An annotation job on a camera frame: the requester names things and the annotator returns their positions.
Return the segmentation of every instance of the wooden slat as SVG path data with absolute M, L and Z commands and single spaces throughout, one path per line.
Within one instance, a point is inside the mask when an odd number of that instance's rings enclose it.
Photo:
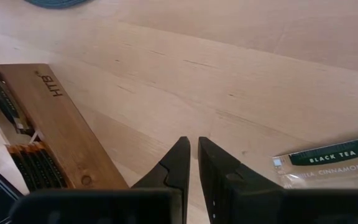
M 31 137 L 26 134 L 18 134 L 15 127 L 8 121 L 0 109 L 0 135 L 10 145 L 28 144 Z
M 0 71 L 74 188 L 128 188 L 48 65 L 0 65 Z

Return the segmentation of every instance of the green label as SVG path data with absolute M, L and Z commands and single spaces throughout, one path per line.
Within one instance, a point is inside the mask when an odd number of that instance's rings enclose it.
M 306 152 L 290 154 L 294 166 L 313 166 L 341 162 L 358 157 L 358 140 Z

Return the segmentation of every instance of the blue mat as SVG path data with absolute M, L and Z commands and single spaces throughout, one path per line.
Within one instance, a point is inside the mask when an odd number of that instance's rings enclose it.
M 36 6 L 40 6 L 48 9 L 63 9 L 88 0 L 26 0 L 26 1 L 35 4 Z

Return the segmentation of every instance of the wooden table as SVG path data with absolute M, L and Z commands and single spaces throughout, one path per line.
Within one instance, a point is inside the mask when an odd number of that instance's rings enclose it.
M 274 181 L 272 156 L 358 138 L 355 0 L 0 0 L 0 63 L 49 63 L 129 185 L 188 136 L 189 223 L 198 136 Z

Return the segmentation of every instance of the black tool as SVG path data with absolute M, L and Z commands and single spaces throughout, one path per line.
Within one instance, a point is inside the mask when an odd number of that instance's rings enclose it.
M 358 190 L 283 189 L 204 137 L 198 162 L 211 223 L 358 223 Z M 189 173 L 182 137 L 130 190 L 31 193 L 12 223 L 186 223 Z

